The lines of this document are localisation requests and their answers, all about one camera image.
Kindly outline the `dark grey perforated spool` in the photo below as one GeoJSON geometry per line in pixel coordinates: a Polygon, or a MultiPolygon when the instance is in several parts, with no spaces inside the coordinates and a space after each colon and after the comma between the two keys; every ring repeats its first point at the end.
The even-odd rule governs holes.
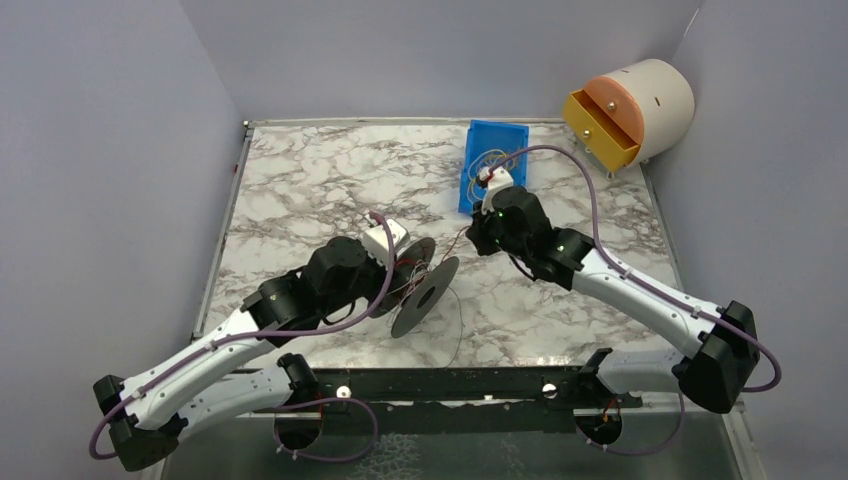
{"type": "Polygon", "coordinates": [[[459,268],[456,256],[433,261],[437,242],[432,237],[414,241],[396,261],[390,288],[382,302],[369,315],[380,318],[389,313],[390,333],[400,338],[415,328],[446,293],[459,268]]]}

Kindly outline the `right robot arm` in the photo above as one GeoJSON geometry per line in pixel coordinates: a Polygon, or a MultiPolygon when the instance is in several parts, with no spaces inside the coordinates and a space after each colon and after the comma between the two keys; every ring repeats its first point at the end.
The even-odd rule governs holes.
{"type": "Polygon", "coordinates": [[[588,375],[599,394],[678,393],[727,413],[759,362],[747,306],[721,307],[642,276],[591,237],[552,226],[537,196],[521,186],[476,202],[466,236],[479,255],[504,252],[523,263],[532,280],[600,300],[670,343],[668,350],[596,352],[588,375]]]}

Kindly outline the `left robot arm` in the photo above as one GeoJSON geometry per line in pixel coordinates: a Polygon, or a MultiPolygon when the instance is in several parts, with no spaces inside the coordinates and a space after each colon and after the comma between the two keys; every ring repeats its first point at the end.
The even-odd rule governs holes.
{"type": "Polygon", "coordinates": [[[337,236],[306,265],[260,284],[212,332],[128,378],[93,385],[102,418],[89,441],[95,460],[117,459],[125,471],[146,469],[204,428],[295,397],[315,399],[306,362],[286,355],[256,374],[233,372],[302,337],[328,335],[376,317],[400,279],[398,255],[408,231],[388,222],[359,238],[337,236]]]}

